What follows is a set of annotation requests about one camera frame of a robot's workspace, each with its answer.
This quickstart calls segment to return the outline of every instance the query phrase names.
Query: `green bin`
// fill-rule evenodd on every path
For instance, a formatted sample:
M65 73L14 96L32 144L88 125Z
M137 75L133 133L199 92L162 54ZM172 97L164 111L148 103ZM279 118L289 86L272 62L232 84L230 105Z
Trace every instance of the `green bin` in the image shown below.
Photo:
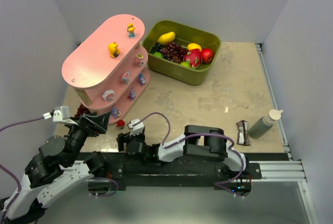
M189 43L196 43L202 48L210 48L215 54L213 61L210 64L201 63L198 69L191 69L152 55L150 51L156 44L157 39L170 31L176 33L174 42L180 43L185 47ZM149 53L148 66L151 70L191 85L200 85L204 81L208 70L215 62L220 46L221 40L218 36L169 20L156 23L143 42L143 47Z

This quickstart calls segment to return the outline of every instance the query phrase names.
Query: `marble tabletop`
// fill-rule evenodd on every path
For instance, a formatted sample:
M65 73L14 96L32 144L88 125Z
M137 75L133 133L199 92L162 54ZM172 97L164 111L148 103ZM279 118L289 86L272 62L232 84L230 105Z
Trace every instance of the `marble tabletop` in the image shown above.
M254 43L223 42L206 80L199 86L191 86L153 71L150 73L148 87L123 120L127 124L151 112L161 112L171 123L168 140L183 133L186 125L202 125L221 128L225 135L237 142L236 122L246 120L252 126L274 108ZM63 105L70 106L71 115L80 105L79 97L70 86ZM144 124L146 143L160 143L168 130L166 121L154 115ZM88 138L81 151L117 152L117 135L128 131L127 127L121 130L110 125L107 134ZM66 127L58 124L55 134L64 135L67 132ZM284 152L277 124L259 139L250 139L250 142L250 146L235 145L235 149L245 153Z

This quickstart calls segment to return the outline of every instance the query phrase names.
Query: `worn table surface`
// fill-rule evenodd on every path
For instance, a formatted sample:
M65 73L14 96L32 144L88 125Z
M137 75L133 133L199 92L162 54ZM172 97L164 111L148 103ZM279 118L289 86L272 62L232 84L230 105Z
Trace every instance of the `worn table surface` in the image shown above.
M206 80L199 86L151 71L150 84L124 117L125 123L157 111L171 122L168 140L178 137L191 124L222 128L236 142L236 122L246 120L252 126L273 105L254 43L224 42L216 58ZM73 88L68 88L63 105L70 106L71 115L76 113L80 100ZM144 123L146 143L160 143L168 130L166 121L155 115ZM116 152L118 133L128 131L127 127L120 130L110 125L107 134L88 138L82 151ZM63 125L57 126L56 134L67 132ZM250 142L251 146L236 145L235 148L246 153L284 151L277 125Z

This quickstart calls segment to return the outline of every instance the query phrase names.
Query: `bunch of grapes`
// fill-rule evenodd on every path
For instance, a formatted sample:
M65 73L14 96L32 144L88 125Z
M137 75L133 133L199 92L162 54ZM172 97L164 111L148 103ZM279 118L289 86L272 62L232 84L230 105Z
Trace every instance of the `bunch of grapes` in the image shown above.
M76 115L74 117L79 117L82 114L90 114L90 113L91 113L90 110L81 104L78 107L78 111L76 112Z
M161 49L163 48L163 45L160 43L157 43L153 46L153 48L151 49L151 53L155 53L155 52L161 52Z
M187 53L187 49L183 48L179 43L172 42L161 49L160 53L162 53L164 59L180 64Z

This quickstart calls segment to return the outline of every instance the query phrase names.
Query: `shelf tier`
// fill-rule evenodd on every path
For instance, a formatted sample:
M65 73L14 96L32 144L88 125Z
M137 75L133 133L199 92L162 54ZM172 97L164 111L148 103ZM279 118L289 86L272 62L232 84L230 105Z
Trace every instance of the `shelf tier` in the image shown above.
M129 38L127 32L129 23L135 27L133 38ZM64 80L79 90L99 85L113 70L118 69L127 54L139 44L144 33L143 22L135 16L123 14L110 17L66 58L62 65ZM110 57L108 50L113 42L118 44L120 50L116 58Z
M135 64L135 56L137 54L143 54L144 64L138 67ZM122 94L127 90L131 83L137 79L137 76L141 73L144 66L146 66L148 61L148 53L145 48L140 46L139 49L134 49L128 55L128 57L122 62L122 64L117 68L111 76L93 89L85 90L86 95L89 97L91 103L87 104L81 99L81 103L92 111L100 111L105 108L109 108L112 104L115 104L117 100L122 96ZM125 72L130 72L130 81L128 84L121 82L121 77ZM103 94L107 90L114 90L116 96L112 102L106 102L103 99Z
M121 120L126 115L128 110L133 106L133 104L136 102L136 100L142 94L142 92L145 90L145 88L148 86L149 81L150 81L149 69L147 67L145 67L142 70L142 74L145 76L146 85L141 86L138 79L133 81L131 86L125 91L125 93L121 96L121 98L114 105L120 111L120 113L121 113L120 117L115 118L115 117L111 116L110 120L109 120L109 124L115 124L119 120ZM131 88L133 88L133 87L134 87L134 91L136 93L136 98L134 101L131 101L130 99L128 99L128 96L130 94ZM111 107L109 107L108 109L98 111L98 113L102 114L102 113L108 112L110 110L111 110Z

